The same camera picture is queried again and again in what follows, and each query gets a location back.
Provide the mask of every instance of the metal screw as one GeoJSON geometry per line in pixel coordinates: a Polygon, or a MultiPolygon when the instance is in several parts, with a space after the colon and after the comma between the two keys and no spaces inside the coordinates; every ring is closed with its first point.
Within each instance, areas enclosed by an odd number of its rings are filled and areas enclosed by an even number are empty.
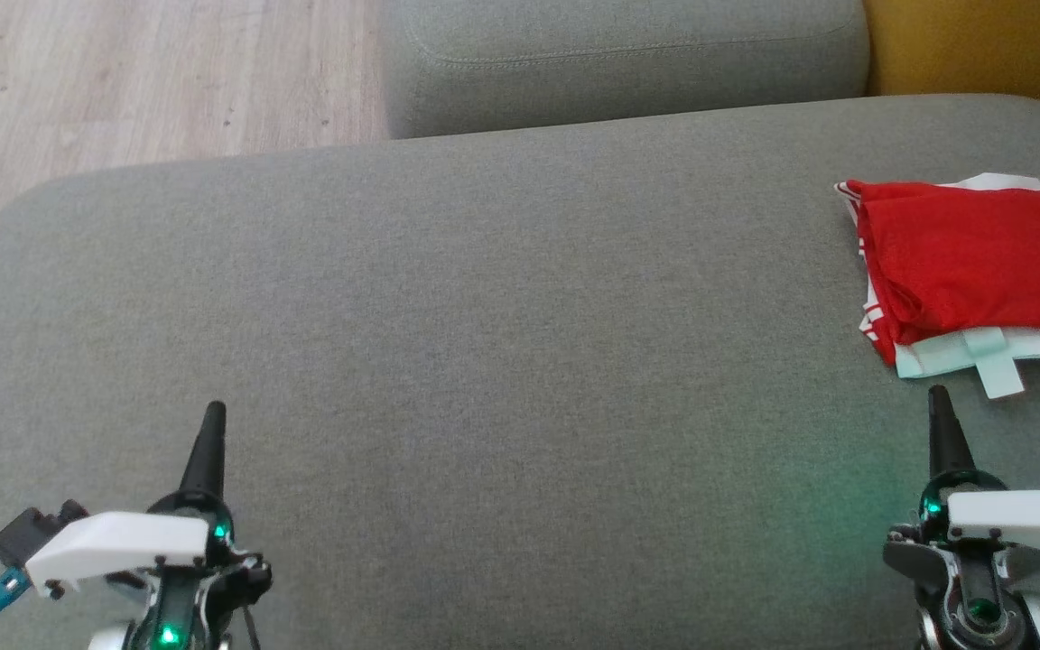
{"type": "Polygon", "coordinates": [[[51,592],[51,600],[58,600],[67,594],[66,590],[62,589],[62,586],[58,583],[58,580],[46,580],[45,587],[51,592]]]}

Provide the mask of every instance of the folded clothing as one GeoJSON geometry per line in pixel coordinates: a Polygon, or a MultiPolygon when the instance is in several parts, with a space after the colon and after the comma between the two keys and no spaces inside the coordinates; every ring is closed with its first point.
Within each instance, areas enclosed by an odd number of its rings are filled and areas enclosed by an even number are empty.
{"type": "Polygon", "coordinates": [[[924,182],[843,188],[859,199],[882,338],[911,345],[986,326],[1040,329],[1040,192],[924,182]]]}
{"type": "MultiPolygon", "coordinates": [[[[1024,188],[1040,192],[1040,181],[1026,176],[1009,174],[979,174],[965,181],[941,185],[943,188],[990,190],[1024,188]]],[[[858,226],[861,196],[838,182],[834,188],[844,199],[846,208],[858,226]]],[[[864,239],[858,238],[859,251],[865,257],[864,239]]],[[[1040,329],[1036,328],[973,328],[941,334],[905,345],[892,341],[884,309],[880,305],[873,280],[866,275],[869,290],[859,330],[888,366],[895,367],[903,380],[933,378],[957,370],[977,367],[982,387],[990,399],[1003,398],[1024,390],[1022,375],[1016,370],[1016,359],[1040,359],[1040,329]]]]}

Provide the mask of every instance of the seam stitching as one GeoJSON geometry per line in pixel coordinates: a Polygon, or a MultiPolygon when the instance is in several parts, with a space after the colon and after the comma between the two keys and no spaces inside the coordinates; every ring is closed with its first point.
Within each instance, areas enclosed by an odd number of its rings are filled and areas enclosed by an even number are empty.
{"type": "Polygon", "coordinates": [[[416,31],[416,25],[414,21],[414,16],[409,12],[409,16],[405,20],[405,32],[408,37],[412,40],[413,45],[420,53],[424,54],[426,58],[431,58],[431,62],[434,66],[442,67],[518,67],[518,66],[538,66],[538,63],[546,62],[565,62],[569,60],[591,60],[591,58],[616,58],[616,57],[632,57],[633,55],[645,55],[653,53],[661,53],[668,51],[693,51],[701,50],[707,48],[717,48],[717,46],[724,45],[751,45],[751,43],[796,43],[798,41],[816,41],[825,40],[826,37],[833,36],[834,33],[850,29],[854,24],[854,21],[858,17],[858,9],[855,5],[853,10],[850,12],[849,20],[844,21],[844,24],[835,26],[833,29],[823,31],[821,33],[809,34],[809,36],[788,36],[788,37],[769,37],[769,36],[750,36],[750,37],[731,37],[726,41],[674,41],[674,42],[664,42],[664,43],[648,43],[648,45],[622,45],[619,48],[606,48],[606,49],[594,49],[594,50],[564,50],[561,52],[544,52],[538,54],[521,54],[515,57],[498,57],[498,58],[459,58],[459,57],[444,57],[434,50],[427,48],[427,46],[422,43],[420,34],[416,31]]]}

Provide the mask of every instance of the red cloth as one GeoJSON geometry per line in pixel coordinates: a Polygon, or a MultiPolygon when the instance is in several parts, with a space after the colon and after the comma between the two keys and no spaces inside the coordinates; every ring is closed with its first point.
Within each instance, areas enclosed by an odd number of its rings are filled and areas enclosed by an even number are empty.
{"type": "Polygon", "coordinates": [[[847,185],[861,197],[858,235],[885,336],[912,345],[985,326],[1040,328],[1040,192],[847,185]]]}

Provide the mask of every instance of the black cable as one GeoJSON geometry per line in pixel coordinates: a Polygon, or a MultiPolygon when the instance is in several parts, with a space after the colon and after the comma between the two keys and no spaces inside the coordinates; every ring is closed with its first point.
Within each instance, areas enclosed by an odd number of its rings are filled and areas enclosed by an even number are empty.
{"type": "Polygon", "coordinates": [[[256,632],[256,617],[251,616],[251,609],[243,605],[243,622],[248,624],[248,639],[251,641],[251,650],[259,650],[259,633],[256,632]]]}

